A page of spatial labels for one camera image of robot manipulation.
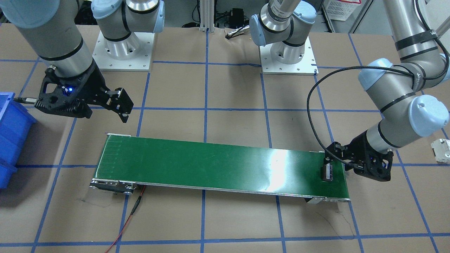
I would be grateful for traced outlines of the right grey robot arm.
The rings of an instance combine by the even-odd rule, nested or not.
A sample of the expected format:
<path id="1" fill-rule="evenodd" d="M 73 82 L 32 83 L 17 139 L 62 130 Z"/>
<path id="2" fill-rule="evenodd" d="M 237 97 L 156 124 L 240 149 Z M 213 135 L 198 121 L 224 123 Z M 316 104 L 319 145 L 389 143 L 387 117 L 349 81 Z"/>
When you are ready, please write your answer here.
<path id="1" fill-rule="evenodd" d="M 124 88 L 112 91 L 106 86 L 75 23 L 81 5 L 80 0 L 2 0 L 1 10 L 48 64 L 36 109 L 90 118 L 90 105 L 98 105 L 125 123 L 133 101 Z M 108 54 L 115 58 L 137 51 L 135 32 L 160 33 L 164 28 L 163 0 L 93 0 L 91 10 L 107 40 Z"/>

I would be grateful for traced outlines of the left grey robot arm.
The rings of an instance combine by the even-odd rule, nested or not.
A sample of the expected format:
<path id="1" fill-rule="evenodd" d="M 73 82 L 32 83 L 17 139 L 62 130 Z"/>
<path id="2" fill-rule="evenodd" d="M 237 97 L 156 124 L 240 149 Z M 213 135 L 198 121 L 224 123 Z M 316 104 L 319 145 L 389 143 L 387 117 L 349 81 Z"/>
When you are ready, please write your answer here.
<path id="1" fill-rule="evenodd" d="M 368 66 L 342 68 L 311 88 L 334 74 L 360 69 L 358 80 L 384 118 L 348 145 L 334 142 L 324 147 L 324 165 L 336 160 L 359 173 L 389 171 L 395 150 L 430 136 L 449 122 L 442 102 L 417 94 L 449 79 L 449 53 L 428 24 L 426 2 L 385 0 L 384 5 L 400 63 L 378 59 Z"/>

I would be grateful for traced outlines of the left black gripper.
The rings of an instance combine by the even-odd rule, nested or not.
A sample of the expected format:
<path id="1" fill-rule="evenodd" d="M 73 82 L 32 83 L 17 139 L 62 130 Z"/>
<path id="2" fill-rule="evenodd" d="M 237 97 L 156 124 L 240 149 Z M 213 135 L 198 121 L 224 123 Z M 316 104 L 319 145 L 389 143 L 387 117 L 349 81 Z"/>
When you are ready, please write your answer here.
<path id="1" fill-rule="evenodd" d="M 359 134 L 346 146 L 333 142 L 324 151 L 324 165 L 339 160 L 345 164 L 346 171 L 353 169 L 356 173 L 369 173 L 375 159 L 375 150 L 368 143 L 367 132 Z"/>

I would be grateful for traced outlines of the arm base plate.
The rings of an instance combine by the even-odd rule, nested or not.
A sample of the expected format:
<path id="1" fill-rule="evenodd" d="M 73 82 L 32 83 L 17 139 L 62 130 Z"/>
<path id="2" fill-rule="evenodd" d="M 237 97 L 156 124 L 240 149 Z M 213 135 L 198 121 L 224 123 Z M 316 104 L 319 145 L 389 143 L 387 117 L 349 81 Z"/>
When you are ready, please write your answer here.
<path id="1" fill-rule="evenodd" d="M 153 33 L 131 33 L 123 41 L 109 41 L 99 33 L 92 57 L 101 71 L 149 72 Z"/>
<path id="2" fill-rule="evenodd" d="M 318 67 L 307 37 L 300 47 L 277 42 L 259 46 L 262 73 L 269 75 L 315 75 Z"/>

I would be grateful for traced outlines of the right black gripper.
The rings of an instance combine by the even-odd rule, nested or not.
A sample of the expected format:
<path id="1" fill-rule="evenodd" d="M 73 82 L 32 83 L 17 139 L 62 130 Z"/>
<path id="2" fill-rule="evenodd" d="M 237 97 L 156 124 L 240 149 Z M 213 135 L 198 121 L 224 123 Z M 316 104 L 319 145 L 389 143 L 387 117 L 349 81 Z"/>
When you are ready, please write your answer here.
<path id="1" fill-rule="evenodd" d="M 90 118 L 90 105 L 97 105 L 114 111 L 123 123 L 127 123 L 134 103 L 124 88 L 109 91 L 96 62 L 82 74 L 74 78 L 61 79 L 66 88 L 73 91 L 64 98 L 63 106 L 58 109 L 58 115 L 66 117 Z"/>

